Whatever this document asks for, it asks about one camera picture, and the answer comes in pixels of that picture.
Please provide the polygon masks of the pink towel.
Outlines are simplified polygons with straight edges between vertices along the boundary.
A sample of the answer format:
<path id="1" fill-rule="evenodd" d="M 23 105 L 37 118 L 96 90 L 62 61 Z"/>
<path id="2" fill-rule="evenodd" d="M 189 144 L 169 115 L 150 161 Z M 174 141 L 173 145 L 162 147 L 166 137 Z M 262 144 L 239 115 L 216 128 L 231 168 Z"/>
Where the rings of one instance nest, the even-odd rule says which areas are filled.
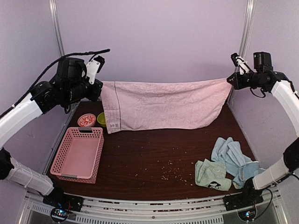
<path id="1" fill-rule="evenodd" d="M 189 83 L 105 81 L 101 101 L 107 131 L 206 127 L 219 116 L 230 90 L 224 78 Z"/>

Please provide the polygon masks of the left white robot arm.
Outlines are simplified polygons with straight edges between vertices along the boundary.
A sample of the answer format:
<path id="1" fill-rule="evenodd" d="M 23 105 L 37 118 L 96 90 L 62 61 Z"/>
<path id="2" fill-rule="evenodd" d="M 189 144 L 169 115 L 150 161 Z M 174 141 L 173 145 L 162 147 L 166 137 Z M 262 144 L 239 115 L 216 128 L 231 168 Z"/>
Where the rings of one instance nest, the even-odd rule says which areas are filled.
<path id="1" fill-rule="evenodd" d="M 63 57 L 56 63 L 57 72 L 50 81 L 33 84 L 20 102 L 0 117 L 0 178 L 34 189 L 57 207 L 63 207 L 67 196 L 62 189 L 48 176 L 19 164 L 4 149 L 5 143 L 19 130 L 54 107 L 59 105 L 68 113 L 72 104 L 84 98 L 93 102 L 98 100 L 103 83 L 96 79 L 96 75 L 105 63 L 103 57 L 95 55 L 88 62 Z"/>

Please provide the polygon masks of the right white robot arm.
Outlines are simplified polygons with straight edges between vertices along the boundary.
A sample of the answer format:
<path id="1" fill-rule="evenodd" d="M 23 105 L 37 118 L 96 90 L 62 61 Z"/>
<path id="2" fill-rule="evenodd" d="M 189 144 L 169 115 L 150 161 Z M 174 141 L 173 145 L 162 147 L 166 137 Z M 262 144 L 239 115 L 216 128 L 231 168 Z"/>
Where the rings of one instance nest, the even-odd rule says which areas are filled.
<path id="1" fill-rule="evenodd" d="M 299 131 L 299 94 L 288 77 L 274 71 L 271 54 L 268 52 L 255 52 L 253 54 L 254 68 L 250 68 L 245 60 L 233 53 L 231 60 L 238 72 L 227 78 L 227 82 L 235 90 L 249 88 L 251 91 L 259 88 L 264 95 L 270 93 L 282 106 L 290 119 L 295 132 Z M 245 182 L 240 203 L 244 206 L 251 205 L 263 190 L 274 183 L 278 183 L 291 176 L 299 168 L 299 141 L 295 140 L 283 153 L 283 157 L 271 165 L 261 174 L 249 178 Z"/>

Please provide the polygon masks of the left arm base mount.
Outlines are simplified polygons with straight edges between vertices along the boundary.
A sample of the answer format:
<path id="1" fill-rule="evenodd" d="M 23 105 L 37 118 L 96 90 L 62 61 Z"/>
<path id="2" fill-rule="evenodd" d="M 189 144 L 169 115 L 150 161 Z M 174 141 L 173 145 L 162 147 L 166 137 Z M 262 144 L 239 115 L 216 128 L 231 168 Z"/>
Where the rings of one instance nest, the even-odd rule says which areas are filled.
<path id="1" fill-rule="evenodd" d="M 84 199 L 80 196 L 65 195 L 64 202 L 56 202 L 50 199 L 49 196 L 42 196 L 43 203 L 51 205 L 53 208 L 50 211 L 50 218 L 55 223 L 61 224 L 69 218 L 75 217 L 75 212 L 80 212 Z"/>

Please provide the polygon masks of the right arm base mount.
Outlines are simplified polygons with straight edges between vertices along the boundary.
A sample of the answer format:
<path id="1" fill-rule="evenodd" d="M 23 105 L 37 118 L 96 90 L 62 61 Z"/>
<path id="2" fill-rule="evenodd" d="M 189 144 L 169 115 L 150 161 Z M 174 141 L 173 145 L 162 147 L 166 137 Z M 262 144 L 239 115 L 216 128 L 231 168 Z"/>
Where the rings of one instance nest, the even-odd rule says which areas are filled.
<path id="1" fill-rule="evenodd" d="M 263 202 L 263 197 L 258 196 L 244 200 L 242 194 L 225 195 L 223 202 L 226 211 L 236 210 L 238 217 L 245 222 L 253 221 L 257 217 L 257 204 Z"/>

